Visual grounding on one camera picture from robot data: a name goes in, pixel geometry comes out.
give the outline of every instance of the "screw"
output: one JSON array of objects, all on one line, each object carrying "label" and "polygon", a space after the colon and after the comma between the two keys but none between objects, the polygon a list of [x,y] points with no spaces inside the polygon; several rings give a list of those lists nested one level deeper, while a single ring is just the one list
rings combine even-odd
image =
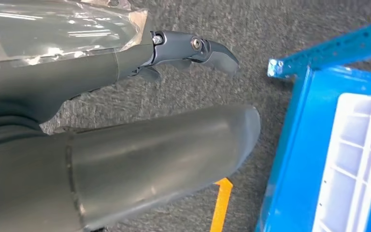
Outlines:
[{"label": "screw", "polygon": [[276,65],[276,60],[274,60],[274,59],[270,60],[270,64],[275,66]]},{"label": "screw", "polygon": [[199,51],[201,49],[201,41],[197,38],[191,40],[191,47],[194,51]]},{"label": "screw", "polygon": [[163,37],[161,37],[160,35],[153,36],[152,40],[154,45],[163,43]]}]

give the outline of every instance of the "robotic arm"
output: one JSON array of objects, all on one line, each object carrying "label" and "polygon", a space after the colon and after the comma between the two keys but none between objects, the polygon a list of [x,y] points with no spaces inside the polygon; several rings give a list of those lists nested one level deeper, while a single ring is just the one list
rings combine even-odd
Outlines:
[{"label": "robotic arm", "polygon": [[238,61],[147,15],[67,0],[0,0],[0,232],[94,231],[232,174],[257,142],[252,106],[217,106],[48,136],[62,103],[152,66]]}]

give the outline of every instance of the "clear plastic bag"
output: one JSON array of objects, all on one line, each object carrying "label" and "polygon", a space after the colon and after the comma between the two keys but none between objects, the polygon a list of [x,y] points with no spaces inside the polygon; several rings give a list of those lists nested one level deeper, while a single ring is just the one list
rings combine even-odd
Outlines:
[{"label": "clear plastic bag", "polygon": [[144,9],[72,0],[0,0],[0,68],[126,50],[140,44],[146,19]]}]

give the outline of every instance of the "blue shelf rack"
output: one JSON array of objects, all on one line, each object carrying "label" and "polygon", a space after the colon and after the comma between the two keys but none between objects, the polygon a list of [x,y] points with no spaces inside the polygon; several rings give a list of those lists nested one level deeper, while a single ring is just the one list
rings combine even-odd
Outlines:
[{"label": "blue shelf rack", "polygon": [[270,59],[269,77],[296,79],[256,232],[312,231],[338,98],[371,95],[371,72],[343,65],[368,59],[371,25]]}]

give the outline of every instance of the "orange arrow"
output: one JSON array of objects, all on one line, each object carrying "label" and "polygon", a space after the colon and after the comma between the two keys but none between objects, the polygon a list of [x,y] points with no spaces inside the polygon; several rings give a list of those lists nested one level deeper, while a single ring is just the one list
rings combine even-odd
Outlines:
[{"label": "orange arrow", "polygon": [[220,189],[218,190],[210,232],[222,232],[233,185],[227,178],[217,181],[215,184],[219,185]]}]

